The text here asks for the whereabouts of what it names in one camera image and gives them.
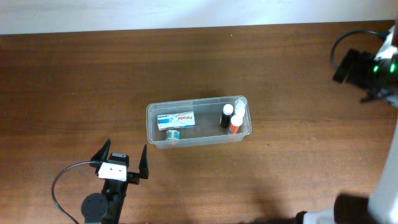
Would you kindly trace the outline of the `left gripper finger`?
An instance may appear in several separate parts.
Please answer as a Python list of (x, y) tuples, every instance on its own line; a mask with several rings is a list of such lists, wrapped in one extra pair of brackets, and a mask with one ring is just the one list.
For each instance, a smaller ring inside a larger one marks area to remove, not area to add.
[(142, 155), (139, 163), (139, 178), (148, 179), (149, 178), (149, 166), (147, 161), (147, 145), (144, 145), (142, 150)]
[(102, 146), (102, 148), (91, 158), (91, 161), (105, 162), (108, 157), (110, 145), (111, 145), (111, 140), (108, 139), (105, 142), (105, 144)]

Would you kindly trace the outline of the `gold lid balm jar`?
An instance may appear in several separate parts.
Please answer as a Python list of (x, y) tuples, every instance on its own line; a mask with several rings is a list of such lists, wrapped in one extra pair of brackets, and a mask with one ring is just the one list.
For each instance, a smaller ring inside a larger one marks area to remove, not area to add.
[(177, 130), (167, 130), (166, 131), (166, 140), (179, 140), (180, 139), (180, 132)]

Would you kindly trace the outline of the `white Panadol box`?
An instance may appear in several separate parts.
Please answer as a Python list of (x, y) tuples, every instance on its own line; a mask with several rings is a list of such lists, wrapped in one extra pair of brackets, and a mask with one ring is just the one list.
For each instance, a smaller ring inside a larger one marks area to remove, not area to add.
[(195, 126), (193, 111), (157, 116), (157, 126), (160, 131), (167, 129), (192, 128)]

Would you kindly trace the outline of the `dark bottle white cap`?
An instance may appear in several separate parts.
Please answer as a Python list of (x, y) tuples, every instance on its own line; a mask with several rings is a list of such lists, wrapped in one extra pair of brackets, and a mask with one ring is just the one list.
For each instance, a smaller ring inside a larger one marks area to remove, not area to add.
[(233, 114), (234, 107), (231, 104), (225, 104), (222, 109), (222, 114), (220, 117), (220, 126), (226, 129), (229, 126), (231, 115)]

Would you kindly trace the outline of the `orange tube white cap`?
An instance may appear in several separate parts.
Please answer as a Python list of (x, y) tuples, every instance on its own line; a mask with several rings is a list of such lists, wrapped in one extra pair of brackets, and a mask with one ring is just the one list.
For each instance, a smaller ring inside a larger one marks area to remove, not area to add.
[(230, 119), (228, 134), (237, 134), (242, 124), (243, 124), (243, 118), (237, 114), (233, 115)]

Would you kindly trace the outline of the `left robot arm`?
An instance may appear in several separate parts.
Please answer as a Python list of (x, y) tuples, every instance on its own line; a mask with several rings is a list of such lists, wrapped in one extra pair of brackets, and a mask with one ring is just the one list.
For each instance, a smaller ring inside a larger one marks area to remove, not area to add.
[(85, 223), (118, 223), (123, 208), (128, 185), (138, 185), (140, 180), (149, 178), (147, 147), (144, 146), (139, 163), (139, 172), (129, 172), (129, 156), (109, 153), (111, 141), (91, 158), (98, 178), (104, 180), (100, 193), (87, 196), (81, 204)]

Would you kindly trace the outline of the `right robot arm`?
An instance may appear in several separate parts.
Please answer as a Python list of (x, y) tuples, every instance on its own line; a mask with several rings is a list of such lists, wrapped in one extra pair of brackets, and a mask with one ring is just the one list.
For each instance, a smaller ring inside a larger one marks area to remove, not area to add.
[[(349, 49), (337, 65), (333, 81), (348, 83), (365, 92), (361, 103), (383, 102), (397, 107), (397, 26), (376, 32), (382, 40), (372, 54)], [(383, 165), (369, 195), (342, 192), (334, 204), (316, 212), (300, 212), (292, 223), (397, 223), (397, 135), (382, 151)]]

